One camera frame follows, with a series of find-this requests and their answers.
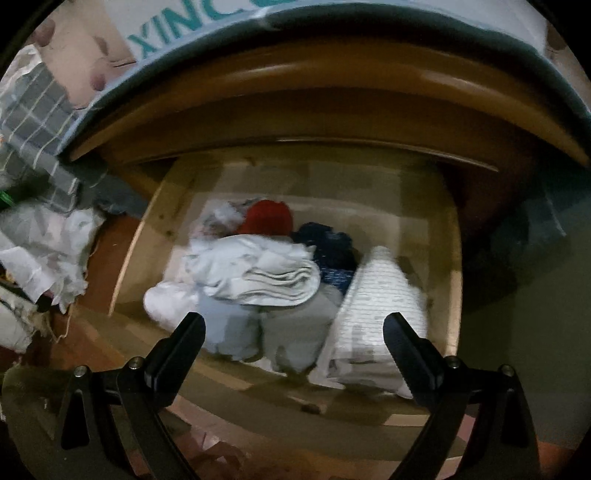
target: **gray plaid fabric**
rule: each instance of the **gray plaid fabric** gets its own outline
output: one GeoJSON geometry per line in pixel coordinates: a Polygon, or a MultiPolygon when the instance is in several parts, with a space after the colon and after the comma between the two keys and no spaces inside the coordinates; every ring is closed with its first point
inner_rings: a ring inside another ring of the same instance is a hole
{"type": "Polygon", "coordinates": [[[77,112],[44,63],[17,80],[3,96],[2,107],[0,188],[41,177],[46,187],[38,198],[58,212],[95,203],[110,213],[141,218],[147,202],[110,175],[100,157],[89,154],[73,163],[60,162],[57,147],[77,112]]]}

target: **gray cloth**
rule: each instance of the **gray cloth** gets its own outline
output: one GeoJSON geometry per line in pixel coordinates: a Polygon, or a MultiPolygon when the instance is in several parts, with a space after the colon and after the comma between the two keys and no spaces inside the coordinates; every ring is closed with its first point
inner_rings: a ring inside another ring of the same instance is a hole
{"type": "Polygon", "coordinates": [[[199,291],[197,312],[205,319],[203,347],[232,360],[247,360],[260,351],[259,308],[216,300],[199,291]]]}
{"type": "Polygon", "coordinates": [[[110,175],[100,157],[60,161],[57,147],[78,114],[44,63],[18,78],[2,96],[0,188],[38,177],[38,198],[58,212],[70,212],[83,200],[83,207],[95,203],[109,213],[141,218],[147,201],[110,175]]]}
{"type": "Polygon", "coordinates": [[[321,284],[310,300],[296,307],[264,307],[263,351],[273,369],[302,373],[313,367],[342,301],[336,287],[321,284]]]}

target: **white towel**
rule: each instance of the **white towel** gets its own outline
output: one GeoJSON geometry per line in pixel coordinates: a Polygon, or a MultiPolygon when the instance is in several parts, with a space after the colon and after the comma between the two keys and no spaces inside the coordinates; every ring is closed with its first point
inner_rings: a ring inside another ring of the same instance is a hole
{"type": "Polygon", "coordinates": [[[409,285],[386,247],[375,247],[363,259],[336,316],[313,372],[314,382],[333,378],[341,383],[407,390],[386,344],[384,319],[400,312],[419,337],[427,336],[421,291],[409,285]]]}
{"type": "Polygon", "coordinates": [[[261,235],[191,243],[185,266],[205,295],[243,305],[294,306],[320,286],[313,247],[261,235]]]}
{"type": "Polygon", "coordinates": [[[199,294],[186,283],[162,281],[144,294],[144,310],[160,326],[173,332],[189,312],[196,312],[199,294]]]}

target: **bolt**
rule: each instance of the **bolt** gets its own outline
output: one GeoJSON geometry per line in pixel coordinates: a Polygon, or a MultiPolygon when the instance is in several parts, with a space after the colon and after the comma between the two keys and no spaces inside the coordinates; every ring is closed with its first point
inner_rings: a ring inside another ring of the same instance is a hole
{"type": "Polygon", "coordinates": [[[512,366],[510,365],[501,365],[501,373],[503,375],[506,375],[507,377],[512,377],[513,375],[515,375],[515,369],[513,369],[512,366]]]}
{"type": "Polygon", "coordinates": [[[138,368],[141,368],[143,364],[144,359],[140,356],[135,356],[127,363],[127,366],[132,370],[137,370],[138,368]]]}
{"type": "Polygon", "coordinates": [[[462,366],[462,361],[454,355],[445,357],[445,363],[447,363],[449,368],[453,369],[460,368],[462,366]]]}
{"type": "Polygon", "coordinates": [[[88,372],[88,367],[85,365],[81,365],[74,369],[74,376],[76,378],[84,377],[86,375],[86,372],[88,372]]]}

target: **clothing pile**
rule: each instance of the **clothing pile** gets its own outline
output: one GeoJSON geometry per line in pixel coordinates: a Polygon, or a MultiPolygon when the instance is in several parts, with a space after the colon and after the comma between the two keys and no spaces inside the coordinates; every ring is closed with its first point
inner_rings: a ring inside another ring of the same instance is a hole
{"type": "Polygon", "coordinates": [[[375,247],[358,267],[349,235],[314,222],[293,231],[289,207],[268,199],[225,202],[190,230],[186,282],[160,282],[144,296],[163,328],[199,312],[204,348],[213,354],[264,357],[274,371],[306,374],[316,384],[409,397],[382,324],[401,312],[425,337],[427,316],[420,289],[388,248],[375,247]]]}
{"type": "Polygon", "coordinates": [[[63,313],[86,290],[103,210],[142,218],[147,207],[98,155],[60,158],[78,114],[36,47],[23,47],[0,78],[0,266],[31,301],[45,294],[63,313]]]}

